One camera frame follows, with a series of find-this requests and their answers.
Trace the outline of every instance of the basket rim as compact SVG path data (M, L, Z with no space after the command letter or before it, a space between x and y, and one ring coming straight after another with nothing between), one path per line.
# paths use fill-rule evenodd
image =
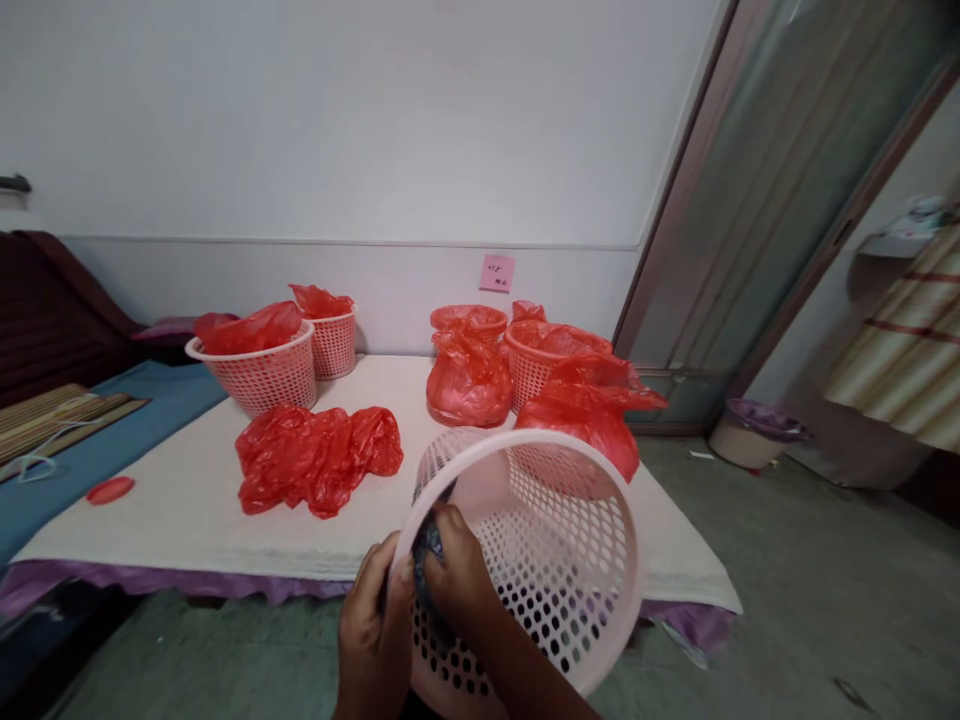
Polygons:
M440 499L443 491L450 486L451 482L459 477L460 473L477 461L500 450L533 443L561 445L585 455L587 459L599 465L607 474L616 487L617 493L623 500L624 505L629 510L629 521L633 526L633 537L637 553L637 572L634 575L632 587L629 588L631 591L629 605L625 608L624 612L619 615L618 623L611 624L607 628L607 632L614 633L614 637L622 638L622 642L619 639L615 640L611 647L615 647L616 651L611 653L610 657L607 658L608 662L598 663L588 677L584 678L580 684L574 686L577 692L586 697L597 689L613 667L616 659L620 657L630 636L630 633L626 632L627 626L629 625L629 627L632 628L633 623L640 614L640 603L643 601L643 588L649 573L649 565L647 555L640 543L639 503L636 497L630 493L627 481L623 478L623 475L620 474L620 471L614 467L613 463L592 445L572 435L567 435L566 433L556 430L543 430L540 428L523 428L520 430L510 430L508 432L503 432L500 429L453 428L447 432L456 432L461 429L477 430L485 435L485 437L481 437L481 439L457 453L440 469L434 476L434 479L423 488L420 496L410 508L410 514L407 516L406 524L400 530L400 536L397 538L397 548L393 554L393 561L390 563L390 574L393 574L400 560L412 551L413 543L416 541L417 534L420 531L420 526L423 524L427 513L431 510L434 503Z
M550 325L551 327L555 327L555 328L557 327L572 328L577 332L583 333L584 335L590 335L592 337L597 338L598 340L606 344L608 348L607 349L608 353L613 352L613 344L609 340L602 338L596 333L590 332L589 330L578 328L576 325L567 325L566 323L550 323L550 322L544 323L544 322L541 322L540 320L518 320L517 322L510 323L510 325L507 326L507 331L503 334L503 340L504 342L507 343L507 345L511 347L511 349L516 350L517 352L522 353L524 355L530 355L532 357L538 358L539 360L543 360L551 364L558 363L561 360L566 360L567 358L572 357L572 355L558 355L556 353L548 353L548 352L544 352L543 350L538 350L537 348L532 348L529 345L524 345L515 337L513 337L513 328L519 325L520 323L538 323L541 325Z
M200 338L194 337L187 341L187 344L184 346L183 351L194 358L195 360L200 360L202 362L225 362L228 360L252 360L253 358L263 357L264 355L272 355L274 353L280 352L281 350L286 350L288 348L295 347L301 343L307 342L311 337L313 337L313 325L310 324L308 320L300 321L300 330L297 333L296 337L293 338L290 342L286 342L283 345L277 345L276 347L268 348L266 350L257 350L252 353L240 353L238 355L209 355L207 353L202 353L197 350L197 347L200 345Z
M327 322L336 322L337 320L344 320L345 318L353 317L356 314L357 314L357 304L354 303L353 310L351 310L350 312L344 315L336 315L332 318L304 318L304 320L310 323L311 325L316 325L317 323L327 323Z
M457 303L454 305L442 305L438 308L434 308L433 311L430 313L430 327L432 327L434 330L441 329L441 328L438 328L433 322L434 314L440 312L441 310L446 310L447 308L461 308L461 307L471 307L471 308L485 307L488 310L493 310L495 313L499 313L502 316L503 318L502 320L497 320L496 322L491 322L491 323L485 323L483 325L476 325L475 327L479 331L489 332L492 330L496 330L497 334L500 334L506 330L507 323L510 322L510 318L507 316L507 314L503 310L498 310L495 307L490 307L489 305L477 305L476 303Z

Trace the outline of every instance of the blue bed sheet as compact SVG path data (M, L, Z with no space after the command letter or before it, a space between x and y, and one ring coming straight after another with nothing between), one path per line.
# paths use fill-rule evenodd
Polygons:
M93 388L151 402L54 456L55 474L0 484L0 576L40 528L148 450L222 401L226 393L203 365L170 367L147 361Z

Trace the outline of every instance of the trash can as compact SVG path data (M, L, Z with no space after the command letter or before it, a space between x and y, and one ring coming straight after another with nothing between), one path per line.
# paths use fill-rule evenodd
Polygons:
M727 400L720 422L707 443L724 460L759 470L770 464L784 446L812 436L806 426L783 410L755 400Z

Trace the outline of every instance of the table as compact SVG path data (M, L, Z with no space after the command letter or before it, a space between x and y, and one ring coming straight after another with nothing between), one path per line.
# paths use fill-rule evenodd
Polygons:
M127 496L100 507L80 500L38 532L0 587L0 612L23 612L68 578L117 582L130 592L263 592L272 602L342 594L370 545L403 526L420 456L446 430L426 407L432 365L432 358L365 356L347 377L319 383L316 410L389 408L405 454L395 476L368 475L337 517L319 520L303 504L243 514L233 444L249 421L228 399L124 470L137 480ZM511 414L503 429L515 422ZM708 635L717 623L728 627L742 608L722 563L642 465L630 490L650 568L645 601L663 611L685 605L690 623L713 628Z

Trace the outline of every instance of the bamboo mat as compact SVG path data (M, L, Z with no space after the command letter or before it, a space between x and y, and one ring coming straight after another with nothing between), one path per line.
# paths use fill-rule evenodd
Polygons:
M64 432L43 448L42 455L55 455L148 402L149 399L137 400L125 393L100 397L82 385L71 383L11 405L0 410L0 468L14 458L35 450L69 423L99 420L95 424L80 425ZM0 470L0 482L18 474L20 469L20 463L15 463L5 471Z

